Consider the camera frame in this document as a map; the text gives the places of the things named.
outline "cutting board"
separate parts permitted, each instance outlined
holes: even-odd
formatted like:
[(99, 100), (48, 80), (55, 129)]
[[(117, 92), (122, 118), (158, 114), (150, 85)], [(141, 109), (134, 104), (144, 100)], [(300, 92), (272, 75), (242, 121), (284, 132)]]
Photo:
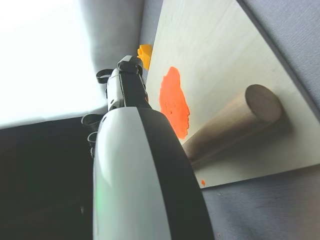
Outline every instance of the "cutting board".
[(163, 0), (146, 81), (149, 103), (158, 111), (171, 66), (179, 70), (190, 111), (182, 144), (252, 84), (273, 91), (285, 112), (264, 131), (193, 165), (200, 187), (320, 163), (318, 120), (235, 0)]

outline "wooden cylinder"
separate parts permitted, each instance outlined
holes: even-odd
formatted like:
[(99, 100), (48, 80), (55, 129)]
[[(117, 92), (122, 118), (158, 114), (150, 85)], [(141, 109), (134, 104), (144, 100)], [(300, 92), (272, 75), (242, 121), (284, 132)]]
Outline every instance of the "wooden cylinder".
[(183, 145), (192, 164), (276, 122), (282, 107), (264, 86), (250, 85)]

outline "bright white light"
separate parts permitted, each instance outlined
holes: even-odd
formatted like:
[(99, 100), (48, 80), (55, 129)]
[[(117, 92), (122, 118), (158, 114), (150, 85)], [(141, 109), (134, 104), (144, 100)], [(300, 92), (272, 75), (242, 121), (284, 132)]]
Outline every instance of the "bright white light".
[(105, 104), (75, 1), (0, 0), (0, 127)]

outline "yellow object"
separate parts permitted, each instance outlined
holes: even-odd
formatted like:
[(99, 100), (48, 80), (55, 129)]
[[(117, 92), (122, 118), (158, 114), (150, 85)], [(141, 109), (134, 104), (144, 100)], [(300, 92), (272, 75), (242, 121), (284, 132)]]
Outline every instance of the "yellow object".
[(149, 70), (150, 60), (152, 54), (151, 44), (142, 44), (138, 49), (138, 58), (142, 60), (143, 67)]

